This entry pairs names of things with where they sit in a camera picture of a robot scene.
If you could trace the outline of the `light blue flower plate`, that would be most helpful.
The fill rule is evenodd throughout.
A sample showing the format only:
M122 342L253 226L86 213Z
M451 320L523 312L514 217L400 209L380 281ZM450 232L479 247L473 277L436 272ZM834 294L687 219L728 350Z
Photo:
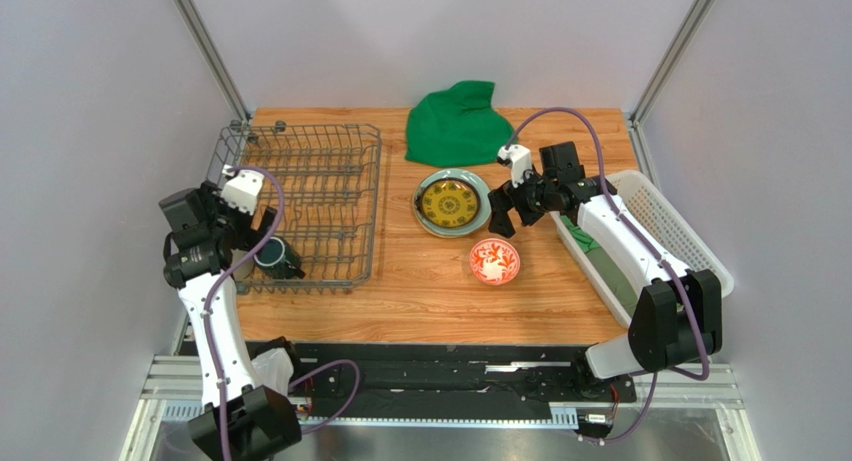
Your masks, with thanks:
M428 184L430 184L433 181L443 179L443 178L457 178L457 179L461 179L463 181L467 181L467 182L469 182L470 184L473 185L473 187L476 190L476 192L478 193L480 201L481 201L481 204L480 204L481 210L480 210L478 216L475 218L475 220L473 221L472 224L470 224L466 227L463 227L463 228L458 228L458 229L438 228L436 226L428 224L425 221L425 219L422 217L422 215L419 213L418 208L415 206L416 197L420 194L420 192ZM428 233L430 233L434 236L440 237L440 238L447 238L447 239L459 238L459 237L470 235L470 234L474 233L475 231L483 228L485 225L488 224L490 217L491 217L491 207L490 207L489 201L487 199L489 192L490 192L489 186L479 175L477 175L477 174L475 174L471 171L468 171L468 170L465 170L465 169L460 169L460 168L444 169L444 170L439 170L439 171L431 174L430 176L426 177L418 185L418 187L415 189L415 191L412 195L411 205L412 205L412 209L413 209L413 212L414 212L414 215L415 215L415 219L418 221L420 226L425 231L427 231Z

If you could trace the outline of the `dark green mug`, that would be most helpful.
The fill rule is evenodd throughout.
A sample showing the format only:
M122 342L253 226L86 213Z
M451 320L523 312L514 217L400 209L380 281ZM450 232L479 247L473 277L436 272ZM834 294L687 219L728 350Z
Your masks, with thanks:
M279 237L270 237L254 255L256 267L267 277L275 280L304 279L302 257L290 243Z

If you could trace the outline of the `yellow patterned small plate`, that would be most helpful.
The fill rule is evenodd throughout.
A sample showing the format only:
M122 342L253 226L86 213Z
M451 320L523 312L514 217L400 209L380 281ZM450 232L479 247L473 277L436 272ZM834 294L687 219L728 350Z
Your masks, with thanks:
M428 224L458 229L473 223L481 210L473 185L457 178L443 178L428 184L416 197L415 206Z

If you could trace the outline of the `white orange patterned bowl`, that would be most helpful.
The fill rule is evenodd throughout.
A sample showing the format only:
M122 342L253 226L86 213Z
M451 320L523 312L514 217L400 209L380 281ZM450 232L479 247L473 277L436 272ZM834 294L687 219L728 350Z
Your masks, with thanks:
M513 281L521 268L516 248L498 238L477 242L469 252L468 262L473 275L490 286L501 286Z

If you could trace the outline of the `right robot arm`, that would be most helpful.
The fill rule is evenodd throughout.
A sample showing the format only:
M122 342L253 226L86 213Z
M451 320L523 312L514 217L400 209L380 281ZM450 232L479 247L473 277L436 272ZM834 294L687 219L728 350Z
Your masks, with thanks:
M668 253L640 225L616 188L602 175L588 177L573 143L547 146L536 169L531 151L503 146L499 164L510 178L488 199L490 232L512 237L510 211L524 226L545 214L571 217L609 255L637 297L626 334L585 352L587 374L600 380L656 373L683 363L706 362L722 346L722 286L709 269L697 270Z

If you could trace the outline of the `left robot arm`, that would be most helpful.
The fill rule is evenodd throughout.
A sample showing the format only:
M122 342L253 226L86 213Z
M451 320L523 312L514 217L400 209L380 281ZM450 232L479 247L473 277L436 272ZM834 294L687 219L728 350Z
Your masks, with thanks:
M159 203L170 226L163 275L187 312L202 370L203 411L187 428L212 460L266 460L303 438L287 397L292 351L278 338L251 357L237 314L234 254L252 258L281 220L267 207L260 225L253 224L263 184L263 176L249 170L223 187L205 181Z

